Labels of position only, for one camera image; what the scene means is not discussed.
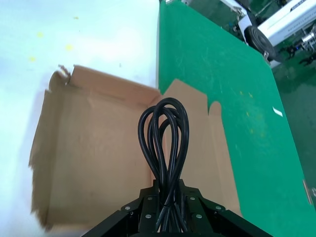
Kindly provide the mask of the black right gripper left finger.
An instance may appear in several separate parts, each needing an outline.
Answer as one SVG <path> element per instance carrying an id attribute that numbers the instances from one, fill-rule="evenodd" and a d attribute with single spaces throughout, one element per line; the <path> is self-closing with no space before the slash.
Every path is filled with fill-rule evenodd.
<path id="1" fill-rule="evenodd" d="M 134 201 L 124 205 L 98 225 L 85 237 L 131 237 L 138 233 L 154 233 L 159 213 L 158 182 L 144 188 Z"/>

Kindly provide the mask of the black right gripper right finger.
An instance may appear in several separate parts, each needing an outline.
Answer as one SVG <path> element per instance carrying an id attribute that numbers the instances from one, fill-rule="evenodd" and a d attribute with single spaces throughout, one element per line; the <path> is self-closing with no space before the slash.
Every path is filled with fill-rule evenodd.
<path id="1" fill-rule="evenodd" d="M 180 180 L 181 216 L 188 232 L 206 237 L 269 237 L 270 234 Z"/>

